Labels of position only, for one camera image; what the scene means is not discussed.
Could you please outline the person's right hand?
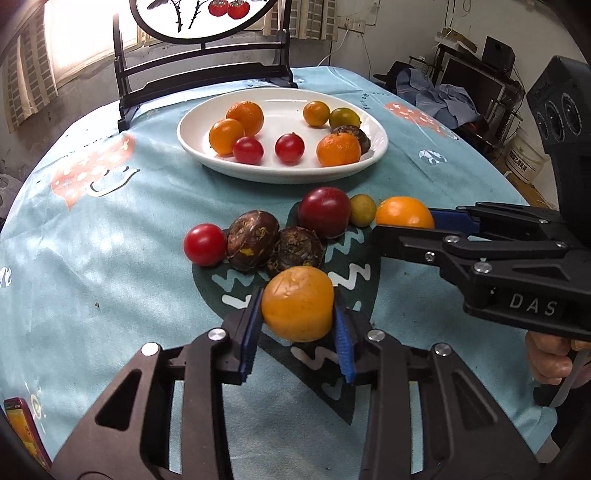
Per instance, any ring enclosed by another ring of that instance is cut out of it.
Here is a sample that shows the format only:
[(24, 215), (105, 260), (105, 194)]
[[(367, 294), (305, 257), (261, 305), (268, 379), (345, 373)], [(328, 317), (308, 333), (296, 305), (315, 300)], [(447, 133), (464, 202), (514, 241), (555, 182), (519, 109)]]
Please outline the person's right hand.
[(589, 342), (528, 331), (525, 337), (531, 373), (541, 384), (559, 385), (573, 371), (570, 351), (590, 349)]

